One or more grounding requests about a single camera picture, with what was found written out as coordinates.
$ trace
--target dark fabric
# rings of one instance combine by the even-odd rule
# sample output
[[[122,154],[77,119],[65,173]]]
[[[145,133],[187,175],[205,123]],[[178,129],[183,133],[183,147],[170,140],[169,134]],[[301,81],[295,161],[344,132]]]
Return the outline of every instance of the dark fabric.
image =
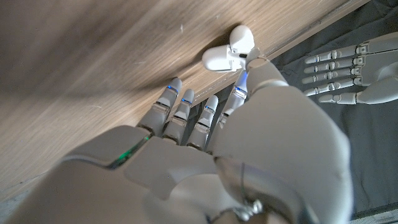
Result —
[[[272,62],[290,85],[304,91],[327,83],[302,84],[301,79],[308,76],[303,73],[306,57],[397,31],[398,1],[370,1]],[[363,89],[361,86],[352,86],[334,91],[333,94]],[[329,114],[350,139],[354,215],[396,204],[398,100],[380,105],[336,105],[320,104],[319,96],[310,98]]]

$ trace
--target wood grain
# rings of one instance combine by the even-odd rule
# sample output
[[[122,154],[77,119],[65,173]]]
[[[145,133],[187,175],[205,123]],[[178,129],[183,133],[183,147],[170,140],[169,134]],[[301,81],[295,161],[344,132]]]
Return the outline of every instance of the wood grain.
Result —
[[[36,0],[0,8],[0,199],[28,189],[66,152],[135,125],[172,77],[197,100],[234,74],[201,53],[246,24],[266,52],[347,0]]]

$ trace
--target robot finger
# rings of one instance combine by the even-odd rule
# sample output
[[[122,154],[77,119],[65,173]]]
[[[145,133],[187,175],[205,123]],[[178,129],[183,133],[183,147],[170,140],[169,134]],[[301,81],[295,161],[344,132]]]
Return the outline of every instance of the robot finger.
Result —
[[[354,65],[352,58],[334,60],[332,62],[314,65],[304,69],[304,73],[322,72],[327,70],[335,70],[338,68],[352,67]]]
[[[340,95],[323,95],[319,97],[320,103],[356,104],[356,93],[342,93]]]
[[[177,110],[163,133],[163,138],[171,139],[178,145],[181,144],[181,139],[187,125],[189,111],[191,110],[193,97],[193,90],[187,89],[182,96]]]
[[[351,75],[351,69],[343,68],[340,70],[325,72],[325,73],[322,73],[319,75],[314,75],[311,77],[303,78],[302,83],[308,84],[308,83],[314,83],[314,82],[319,82],[319,81],[323,81],[323,80],[331,80],[332,78],[347,77],[350,75]]]
[[[179,78],[174,78],[137,126],[147,129],[155,136],[160,136],[181,86],[181,80]]]
[[[246,79],[248,77],[248,74],[246,71],[242,70],[241,74],[239,75],[238,79],[235,82],[234,88],[232,89],[231,93],[229,94],[228,99],[226,100],[226,103],[224,105],[224,108],[221,112],[220,117],[217,120],[216,126],[213,130],[213,133],[211,134],[211,138],[209,141],[209,144],[207,145],[207,148],[205,151],[207,153],[212,154],[214,150],[214,141],[212,139],[216,139],[220,132],[222,132],[222,129],[224,128],[224,124],[226,120],[228,119],[228,116],[231,115],[231,113],[238,107],[242,106],[246,96],[248,94],[248,90],[246,88]]]
[[[343,47],[342,49],[336,49],[316,56],[308,57],[304,60],[304,62],[309,64],[309,63],[317,63],[331,59],[353,56],[356,54],[356,48],[357,48],[356,45]]]
[[[346,87],[349,87],[352,85],[354,85],[354,80],[352,78],[347,78],[344,80],[327,83],[325,85],[306,90],[306,91],[304,91],[304,95],[312,96],[312,95],[316,95],[319,93],[324,93],[324,92],[328,92],[328,91],[338,90],[341,88],[346,88]]]
[[[196,123],[191,135],[188,138],[187,146],[203,151],[205,149],[207,137],[210,132],[211,122],[217,109],[218,98],[211,96],[207,102],[205,109],[202,111],[198,122]]]

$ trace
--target white robotic arm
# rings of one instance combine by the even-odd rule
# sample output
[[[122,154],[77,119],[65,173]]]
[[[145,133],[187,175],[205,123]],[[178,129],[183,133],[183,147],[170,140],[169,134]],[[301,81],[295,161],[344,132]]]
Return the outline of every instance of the white robotic arm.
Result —
[[[67,154],[8,223],[346,223],[347,137],[258,49],[244,58],[208,148],[215,96],[186,146],[191,90],[162,132],[176,78],[137,127]]]
[[[307,96],[361,85],[368,87],[359,93],[324,95],[319,102],[376,104],[398,99],[398,32],[312,56],[305,59],[305,63],[326,60],[331,61],[306,68],[305,73],[322,73],[304,78],[302,82],[307,84],[340,77],[345,79],[309,89],[304,92]]]

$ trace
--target blue led light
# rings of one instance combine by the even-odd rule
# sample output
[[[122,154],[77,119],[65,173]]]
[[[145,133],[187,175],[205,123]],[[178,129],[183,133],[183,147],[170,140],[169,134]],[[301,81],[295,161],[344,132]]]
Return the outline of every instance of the blue led light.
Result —
[[[191,104],[192,104],[192,102],[189,102],[188,100],[186,100],[186,99],[184,99],[184,98],[182,98],[181,101],[182,101],[182,102],[187,102],[187,103],[191,103]]]
[[[178,93],[178,90],[176,90],[176,89],[173,88],[172,86],[167,86],[167,88],[169,88],[169,89],[171,89],[171,90],[174,90],[174,91],[176,91],[176,92]]]

